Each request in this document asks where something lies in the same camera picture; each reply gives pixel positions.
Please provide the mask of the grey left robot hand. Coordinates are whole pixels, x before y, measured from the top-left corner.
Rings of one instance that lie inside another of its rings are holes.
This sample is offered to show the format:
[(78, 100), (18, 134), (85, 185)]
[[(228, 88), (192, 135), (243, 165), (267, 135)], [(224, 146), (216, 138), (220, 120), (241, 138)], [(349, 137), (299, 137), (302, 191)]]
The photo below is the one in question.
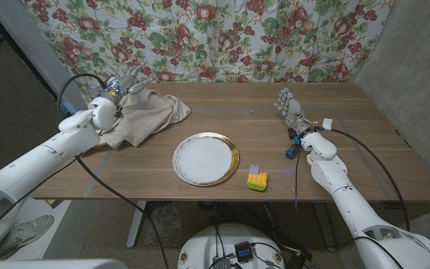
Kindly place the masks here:
[(142, 66), (133, 67), (126, 70), (121, 76), (110, 77), (106, 84), (107, 89), (103, 91), (102, 97), (109, 99), (117, 108), (120, 108), (120, 102), (123, 97), (139, 93), (155, 79), (151, 75), (148, 78), (139, 80), (137, 75), (142, 68)]

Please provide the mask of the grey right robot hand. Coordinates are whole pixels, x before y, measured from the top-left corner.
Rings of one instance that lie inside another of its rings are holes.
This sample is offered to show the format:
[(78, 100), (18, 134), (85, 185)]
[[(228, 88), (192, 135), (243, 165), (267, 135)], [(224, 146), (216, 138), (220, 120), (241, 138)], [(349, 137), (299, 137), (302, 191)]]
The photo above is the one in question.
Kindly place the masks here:
[(288, 128), (292, 129), (298, 138), (303, 138), (312, 132), (311, 124), (307, 121), (302, 106), (288, 88), (285, 87), (280, 91), (274, 106), (280, 111)]

